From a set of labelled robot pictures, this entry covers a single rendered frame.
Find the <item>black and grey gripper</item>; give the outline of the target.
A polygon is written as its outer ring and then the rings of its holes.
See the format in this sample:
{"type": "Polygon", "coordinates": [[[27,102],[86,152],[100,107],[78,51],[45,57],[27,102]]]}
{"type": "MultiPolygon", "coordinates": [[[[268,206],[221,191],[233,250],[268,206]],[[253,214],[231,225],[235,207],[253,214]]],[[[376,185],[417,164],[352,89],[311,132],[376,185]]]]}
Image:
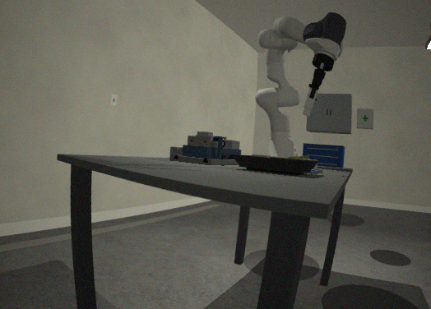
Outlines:
{"type": "Polygon", "coordinates": [[[312,84],[309,84],[308,87],[311,87],[308,92],[308,97],[306,98],[304,104],[304,112],[303,115],[309,117],[314,101],[317,101],[316,96],[319,89],[319,86],[322,84],[323,77],[325,76],[324,71],[331,71],[334,65],[334,60],[330,56],[323,53],[316,53],[313,58],[313,65],[317,67],[314,71],[312,84]],[[322,63],[323,62],[323,63],[322,63]]]}

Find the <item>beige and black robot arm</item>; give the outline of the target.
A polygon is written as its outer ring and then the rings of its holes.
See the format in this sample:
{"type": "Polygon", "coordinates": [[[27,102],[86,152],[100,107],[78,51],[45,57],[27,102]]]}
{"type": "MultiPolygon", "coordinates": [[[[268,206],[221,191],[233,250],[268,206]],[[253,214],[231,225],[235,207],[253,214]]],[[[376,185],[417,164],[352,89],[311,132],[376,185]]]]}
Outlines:
{"type": "Polygon", "coordinates": [[[328,12],[319,22],[305,26],[294,17],[282,16],[275,20],[272,28],[268,27],[258,35],[258,43],[266,49],[266,76],[279,85],[278,88],[266,88],[256,93],[256,102],[267,112],[273,131],[269,156],[300,156],[292,141],[290,118],[278,110],[281,107],[298,105],[301,100],[301,94],[292,86],[286,75],[285,50],[290,52],[300,42],[310,47],[315,54],[326,54],[334,61],[343,52],[341,41],[345,35],[346,21],[341,15],[328,12]]]}

